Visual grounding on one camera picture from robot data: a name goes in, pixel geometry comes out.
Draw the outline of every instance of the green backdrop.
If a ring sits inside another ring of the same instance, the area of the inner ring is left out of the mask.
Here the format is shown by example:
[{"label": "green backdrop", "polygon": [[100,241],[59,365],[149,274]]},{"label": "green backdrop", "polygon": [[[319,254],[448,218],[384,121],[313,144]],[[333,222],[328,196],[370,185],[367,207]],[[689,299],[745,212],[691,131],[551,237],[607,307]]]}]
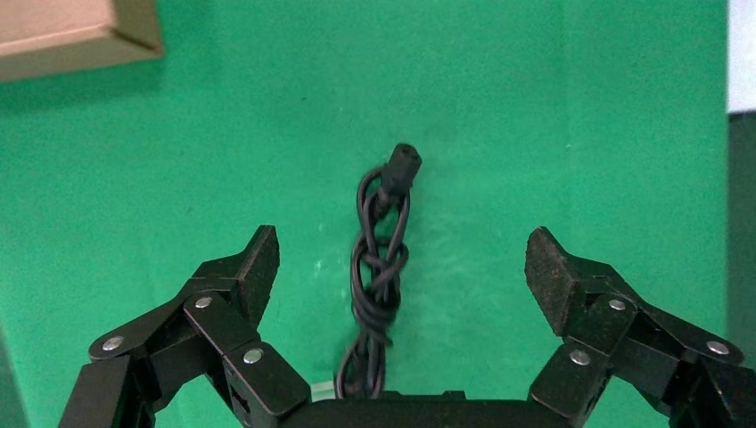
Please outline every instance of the green backdrop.
[{"label": "green backdrop", "polygon": [[[726,3],[162,1],[167,57],[0,86],[0,320],[55,426],[89,343],[278,227],[261,326],[308,382],[354,333],[357,181],[415,182],[388,386],[525,398],[558,344],[524,283],[547,225],[725,327]],[[610,383],[589,427],[664,426]],[[192,382],[159,426],[236,426]]]}]

